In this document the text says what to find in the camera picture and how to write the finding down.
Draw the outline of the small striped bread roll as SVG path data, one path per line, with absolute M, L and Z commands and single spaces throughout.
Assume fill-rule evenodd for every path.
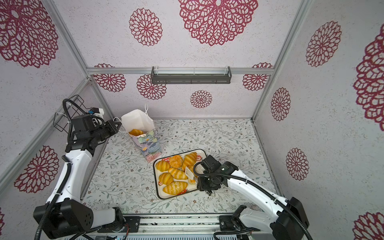
M 188 166 L 185 170 L 186 176 L 189 178 L 190 184 L 197 184 L 198 178 L 194 173 L 194 165 Z

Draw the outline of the cream slotted tongs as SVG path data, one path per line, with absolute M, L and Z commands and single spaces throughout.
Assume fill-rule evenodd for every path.
M 205 173 L 205 169 L 201 166 L 200 163 L 195 164 L 194 166 L 186 167 L 185 175 L 188 177 L 189 181 L 195 181 L 198 183 L 198 175 Z

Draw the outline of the long braided bread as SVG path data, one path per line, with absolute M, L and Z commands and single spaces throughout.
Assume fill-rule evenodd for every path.
M 132 135 L 132 136 L 137 137 L 137 136 L 140 136 L 140 135 L 145 134 L 145 132 L 142 131 L 142 130 L 133 129 L 133 130 L 131 130 L 131 131 L 129 132 L 129 134 Z

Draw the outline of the floral paper bag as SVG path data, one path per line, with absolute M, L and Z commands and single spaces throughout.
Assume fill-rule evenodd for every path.
M 145 110 L 133 110 L 121 118 L 115 117 L 114 121 L 121 123 L 137 149 L 142 153 L 148 163 L 153 162 L 162 155 L 159 138 L 154 120 L 148 114 L 149 106 L 145 104 Z

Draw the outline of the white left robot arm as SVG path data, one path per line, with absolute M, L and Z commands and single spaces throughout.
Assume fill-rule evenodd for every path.
M 82 204 L 81 193 L 96 148 L 117 134 L 122 124 L 105 121 L 101 109 L 86 112 L 71 99 L 63 100 L 63 109 L 69 120 L 66 153 L 62 156 L 65 165 L 46 204 L 34 210 L 33 217 L 39 224 L 34 238 L 39 240 L 46 234 L 51 240 L 67 236 L 74 240 L 101 229 L 120 232 L 126 227 L 121 209 L 93 211 Z

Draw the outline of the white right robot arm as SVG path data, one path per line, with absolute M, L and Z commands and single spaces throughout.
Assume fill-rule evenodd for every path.
M 260 211 L 241 205 L 231 216 L 220 216 L 220 235 L 243 235 L 252 232 L 271 234 L 276 240 L 311 240 L 308 228 L 310 222 L 303 204 L 296 198 L 286 199 L 272 193 L 251 180 L 231 162 L 221 164 L 213 156 L 208 156 L 194 165 L 192 177 L 197 189 L 212 195 L 225 186 L 237 191 L 256 204 Z

